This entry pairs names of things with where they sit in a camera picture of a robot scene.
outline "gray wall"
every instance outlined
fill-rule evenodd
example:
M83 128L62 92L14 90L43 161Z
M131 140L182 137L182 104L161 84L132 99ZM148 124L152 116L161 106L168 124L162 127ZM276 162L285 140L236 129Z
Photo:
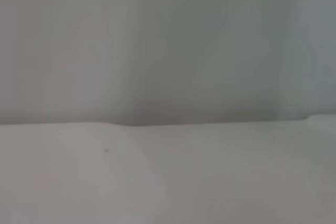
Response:
M336 113L336 1L294 0L280 78L280 118Z

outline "white surface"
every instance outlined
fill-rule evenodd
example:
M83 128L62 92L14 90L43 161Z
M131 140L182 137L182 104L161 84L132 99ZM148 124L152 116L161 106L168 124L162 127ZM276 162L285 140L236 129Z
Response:
M0 222L334 224L335 116L0 127Z
M0 0L0 123L276 117L291 0Z

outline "white table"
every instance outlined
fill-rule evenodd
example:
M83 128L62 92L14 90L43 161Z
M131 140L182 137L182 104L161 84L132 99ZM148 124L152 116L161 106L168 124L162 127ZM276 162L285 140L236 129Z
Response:
M335 224L336 116L0 126L3 224Z

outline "white sheet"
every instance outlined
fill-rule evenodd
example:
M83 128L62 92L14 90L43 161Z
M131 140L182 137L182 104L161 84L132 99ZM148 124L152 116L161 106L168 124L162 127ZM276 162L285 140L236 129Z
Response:
M0 223L336 223L336 116L0 127Z

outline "white wall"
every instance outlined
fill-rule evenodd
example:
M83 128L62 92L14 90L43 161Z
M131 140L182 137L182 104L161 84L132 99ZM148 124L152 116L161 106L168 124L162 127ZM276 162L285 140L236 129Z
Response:
M291 2L0 0L0 123L276 119Z
M335 0L295 0L280 78L280 118L336 113Z

